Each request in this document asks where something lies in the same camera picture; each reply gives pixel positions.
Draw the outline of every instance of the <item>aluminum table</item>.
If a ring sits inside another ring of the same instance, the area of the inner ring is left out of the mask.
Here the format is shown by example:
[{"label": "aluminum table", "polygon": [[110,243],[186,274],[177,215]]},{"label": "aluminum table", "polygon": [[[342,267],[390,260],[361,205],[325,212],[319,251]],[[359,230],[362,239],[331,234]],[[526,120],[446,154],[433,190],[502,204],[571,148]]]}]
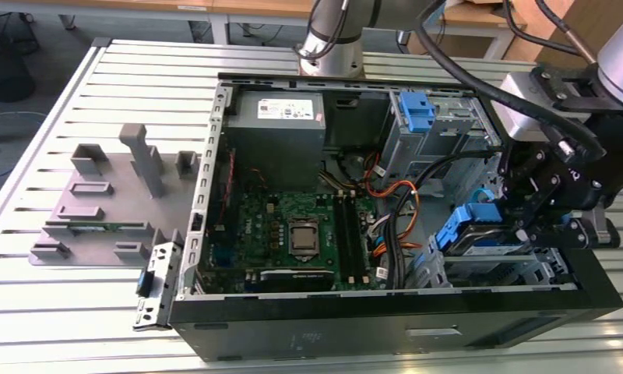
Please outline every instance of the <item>aluminum table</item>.
[{"label": "aluminum table", "polygon": [[[533,67],[458,61],[491,84]],[[418,56],[366,53],[365,69],[369,79],[453,82]],[[132,332],[138,269],[30,266],[74,147],[100,143],[106,152],[129,152],[117,136],[137,122],[159,153],[202,149],[218,72],[295,74],[295,57],[283,48],[144,41],[90,48],[0,192],[0,371],[623,372],[623,309],[506,350],[206,364],[174,331]],[[623,239],[623,193],[608,215]],[[623,246],[596,256],[623,297]]]}]

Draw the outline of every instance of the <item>power supply label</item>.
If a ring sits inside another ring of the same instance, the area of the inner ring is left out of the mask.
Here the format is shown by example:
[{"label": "power supply label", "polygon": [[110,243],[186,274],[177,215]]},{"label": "power supply label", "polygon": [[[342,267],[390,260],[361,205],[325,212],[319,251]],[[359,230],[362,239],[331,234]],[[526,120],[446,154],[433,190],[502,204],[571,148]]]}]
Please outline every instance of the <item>power supply label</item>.
[{"label": "power supply label", "polygon": [[258,101],[258,119],[314,120],[311,100],[262,99]]}]

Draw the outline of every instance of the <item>ram slot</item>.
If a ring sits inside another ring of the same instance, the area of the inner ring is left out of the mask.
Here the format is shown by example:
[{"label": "ram slot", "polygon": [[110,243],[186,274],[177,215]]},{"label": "ram slot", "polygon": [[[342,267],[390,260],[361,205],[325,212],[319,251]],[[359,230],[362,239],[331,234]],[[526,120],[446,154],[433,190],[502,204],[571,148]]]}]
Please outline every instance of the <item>ram slot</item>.
[{"label": "ram slot", "polygon": [[346,222],[346,236],[349,243],[349,252],[351,254],[351,270],[355,283],[362,283],[362,277],[366,275],[365,254],[362,253],[361,243],[361,222],[358,220],[355,199],[347,198],[343,204]]},{"label": "ram slot", "polygon": [[334,240],[337,243],[337,252],[339,255],[339,273],[342,282],[350,282],[353,278],[353,259],[350,244],[347,242],[347,227],[345,214],[346,197],[334,196],[333,211],[334,211]]}]

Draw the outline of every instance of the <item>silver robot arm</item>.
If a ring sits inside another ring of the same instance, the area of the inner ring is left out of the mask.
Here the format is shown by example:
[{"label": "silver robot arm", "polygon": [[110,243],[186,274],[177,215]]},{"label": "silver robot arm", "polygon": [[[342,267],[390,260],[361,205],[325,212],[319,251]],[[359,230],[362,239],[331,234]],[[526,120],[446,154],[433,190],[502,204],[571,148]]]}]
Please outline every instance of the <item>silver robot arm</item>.
[{"label": "silver robot arm", "polygon": [[297,49],[299,72],[307,76],[362,74],[362,29],[411,30],[430,0],[317,0],[307,37]]}]

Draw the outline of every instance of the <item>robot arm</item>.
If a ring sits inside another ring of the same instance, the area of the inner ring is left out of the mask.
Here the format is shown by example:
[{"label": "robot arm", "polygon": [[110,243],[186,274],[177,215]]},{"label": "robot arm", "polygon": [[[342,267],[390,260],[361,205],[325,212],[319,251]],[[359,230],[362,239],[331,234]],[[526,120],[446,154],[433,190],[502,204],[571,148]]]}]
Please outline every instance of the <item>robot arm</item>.
[{"label": "robot arm", "polygon": [[[415,16],[430,3],[430,0],[318,0],[309,16],[307,37],[295,49],[301,73],[359,76],[362,29],[413,30]],[[442,10],[439,6],[430,21],[441,16]]]},{"label": "robot arm", "polygon": [[[546,7],[545,2],[537,1],[541,8]],[[439,16],[445,1],[385,3],[315,2],[307,38],[297,51],[301,73],[359,76],[362,28],[418,28],[430,56],[462,83],[494,100],[511,138],[498,168],[503,194],[495,205],[503,222],[499,230],[489,229],[501,235],[517,233],[535,246],[618,247],[619,236],[604,218],[604,209],[623,189],[623,26],[602,49],[596,63],[576,34],[566,27],[575,49],[586,51],[580,55],[590,63],[587,69],[568,76],[537,68],[523,78],[509,77],[503,92],[483,82],[466,80],[463,69],[431,45],[431,38],[425,38],[421,23]],[[531,91],[539,92],[535,100],[526,95]],[[570,212],[576,210],[584,214],[571,218]],[[475,227],[466,233],[478,237],[479,231]]]}]

